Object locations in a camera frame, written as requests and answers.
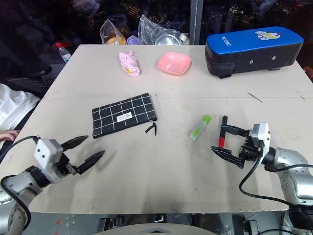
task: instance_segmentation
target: green glue stick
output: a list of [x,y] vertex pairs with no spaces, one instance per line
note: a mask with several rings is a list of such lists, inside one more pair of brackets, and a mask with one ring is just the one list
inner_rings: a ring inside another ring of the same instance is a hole
[[190,138],[195,141],[211,120],[211,116],[205,115],[204,118],[202,118],[202,120],[199,122],[197,127],[191,132]]

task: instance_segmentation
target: dark background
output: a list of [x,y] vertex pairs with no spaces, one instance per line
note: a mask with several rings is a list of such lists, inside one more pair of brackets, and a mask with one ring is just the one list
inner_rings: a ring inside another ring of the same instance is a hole
[[[125,38],[137,36],[142,14],[188,33],[190,5],[189,0],[0,0],[0,54],[20,64],[62,64],[55,42],[71,53],[80,44],[100,44],[107,18]],[[200,44],[210,34],[266,26],[300,34],[305,42],[297,61],[313,67],[313,0],[204,0]]]

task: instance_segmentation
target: pink bowl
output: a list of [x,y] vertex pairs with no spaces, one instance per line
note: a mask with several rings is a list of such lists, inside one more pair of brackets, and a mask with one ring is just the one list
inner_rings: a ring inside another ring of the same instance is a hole
[[188,55],[168,52],[158,60],[160,70],[173,75],[181,75],[188,69],[191,59]]

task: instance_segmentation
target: black cable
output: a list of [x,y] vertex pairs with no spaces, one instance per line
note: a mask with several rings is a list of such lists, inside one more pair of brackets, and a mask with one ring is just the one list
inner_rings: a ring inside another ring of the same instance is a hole
[[191,215],[191,214],[188,214],[188,215],[187,215],[187,219],[188,219],[189,225],[192,226],[192,215]]
[[298,164],[298,165],[290,165],[281,169],[277,169],[277,171],[284,171],[284,170],[289,170],[292,168],[296,168],[296,167],[309,167],[309,168],[313,168],[313,165],[309,165],[309,164]]
[[24,230],[28,227],[30,220],[31,220],[31,214],[30,211],[28,209],[28,207],[24,204],[24,202],[22,202],[14,193],[12,193],[4,184],[4,181],[7,180],[8,178],[14,177],[15,175],[8,175],[2,178],[1,182],[0,182],[0,186],[2,187],[2,189],[11,196],[12,199],[14,199],[25,211],[26,215],[27,215],[27,222],[24,225]]
[[13,143],[11,146],[9,146],[1,155],[0,155],[0,164],[2,162],[2,160],[4,159],[5,155],[8,153],[8,151],[13,148],[15,145],[19,144],[20,142],[27,140],[27,139],[33,139],[35,142],[37,142],[37,140],[39,139],[39,137],[37,136],[27,136],[25,138],[22,138],[18,141],[16,141],[15,143]]
[[297,211],[298,211],[299,213],[301,213],[301,214],[305,217],[305,219],[307,220],[307,222],[310,224],[311,228],[313,228],[313,221],[311,220],[311,218],[310,218],[307,214],[304,213],[304,211],[301,209],[301,207],[298,207],[298,208],[297,208]]
[[266,233],[269,233],[269,232],[277,232],[277,231],[286,232],[286,233],[292,234],[291,231],[288,231],[288,230],[285,230],[285,229],[268,229],[268,230],[264,230],[262,232],[259,232],[257,235],[266,234]]
[[256,170],[256,168],[258,167],[259,163],[260,163],[261,157],[258,157],[257,160],[255,161],[253,167],[251,168],[251,170],[247,173],[247,175],[241,180],[240,184],[239,184],[239,190],[249,196],[249,197],[255,197],[255,198],[260,198],[260,199],[267,199],[267,200],[272,200],[272,201],[276,201],[276,202],[280,202],[280,203],[284,203],[290,207],[295,207],[294,204],[287,202],[285,200],[279,199],[279,198],[275,198],[275,197],[267,197],[267,196],[260,196],[260,195],[256,195],[256,194],[252,194],[249,192],[246,192],[242,189],[243,184],[246,182],[246,180],[253,174],[253,172]]
[[280,227],[282,228],[284,226],[284,219],[285,219],[285,214],[286,214],[286,211],[282,211],[282,214],[280,216]]

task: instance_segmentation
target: clear plastic bag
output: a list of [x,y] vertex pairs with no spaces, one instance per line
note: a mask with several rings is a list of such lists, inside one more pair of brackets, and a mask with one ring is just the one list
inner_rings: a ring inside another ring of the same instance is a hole
[[174,29],[166,29],[141,16],[138,26],[138,38],[143,45],[182,45],[181,33]]
[[123,34],[121,34],[109,19],[101,26],[100,37],[102,44],[127,44]]
[[129,22],[125,14],[110,15],[108,16],[108,19],[111,21],[112,24],[114,24],[118,31],[123,34],[125,38],[128,38],[130,30],[128,27]]

